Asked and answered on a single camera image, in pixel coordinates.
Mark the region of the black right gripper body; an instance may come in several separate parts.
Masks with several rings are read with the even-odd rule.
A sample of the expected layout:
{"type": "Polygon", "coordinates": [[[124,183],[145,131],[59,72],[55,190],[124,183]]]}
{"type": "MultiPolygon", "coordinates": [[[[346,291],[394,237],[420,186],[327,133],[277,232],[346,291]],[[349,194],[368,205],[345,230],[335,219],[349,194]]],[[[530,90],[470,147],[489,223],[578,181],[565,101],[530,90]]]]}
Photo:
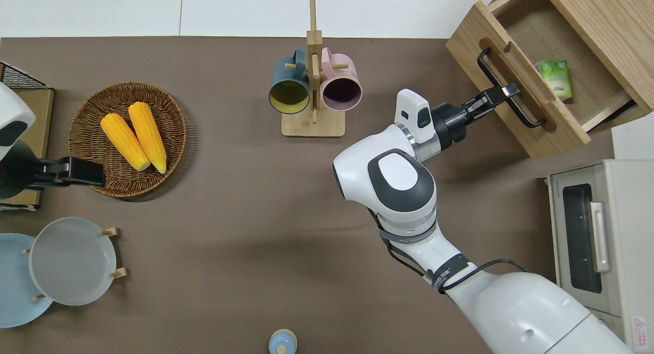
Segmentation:
{"type": "Polygon", "coordinates": [[[432,122],[440,149],[444,151],[465,138],[466,126],[493,110],[493,101],[484,91],[460,107],[442,103],[432,108],[432,122]]]}

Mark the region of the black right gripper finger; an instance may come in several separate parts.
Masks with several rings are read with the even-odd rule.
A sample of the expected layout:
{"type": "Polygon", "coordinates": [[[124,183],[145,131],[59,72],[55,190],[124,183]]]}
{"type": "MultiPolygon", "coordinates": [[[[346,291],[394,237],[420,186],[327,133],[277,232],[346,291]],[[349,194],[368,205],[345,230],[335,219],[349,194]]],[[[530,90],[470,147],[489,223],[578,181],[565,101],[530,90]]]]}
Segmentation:
{"type": "Polygon", "coordinates": [[[516,83],[485,89],[483,91],[483,106],[485,108],[494,108],[502,103],[508,103],[510,106],[519,109],[520,106],[513,97],[520,92],[520,88],[516,83]]]}

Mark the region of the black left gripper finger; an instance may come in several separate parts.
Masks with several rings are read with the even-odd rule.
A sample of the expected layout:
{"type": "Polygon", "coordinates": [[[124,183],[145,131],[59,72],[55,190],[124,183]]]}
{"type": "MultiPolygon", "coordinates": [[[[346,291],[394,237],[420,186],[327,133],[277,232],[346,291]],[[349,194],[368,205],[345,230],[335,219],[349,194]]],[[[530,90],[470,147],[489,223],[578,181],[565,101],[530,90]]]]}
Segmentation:
{"type": "Polygon", "coordinates": [[[103,188],[106,184],[103,164],[78,159],[78,180],[87,185],[103,188]]]}

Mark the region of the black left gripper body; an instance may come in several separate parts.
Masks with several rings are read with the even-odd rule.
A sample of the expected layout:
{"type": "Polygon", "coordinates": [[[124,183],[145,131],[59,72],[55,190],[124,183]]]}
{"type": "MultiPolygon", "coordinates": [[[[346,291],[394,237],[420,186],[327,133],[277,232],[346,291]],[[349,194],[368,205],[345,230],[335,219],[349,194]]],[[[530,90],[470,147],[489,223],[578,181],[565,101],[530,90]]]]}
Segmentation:
{"type": "Polygon", "coordinates": [[[39,159],[31,148],[21,140],[7,152],[1,163],[1,198],[16,196],[22,191],[42,190],[46,187],[66,187],[79,183],[74,177],[81,160],[67,156],[59,160],[39,159]]]}

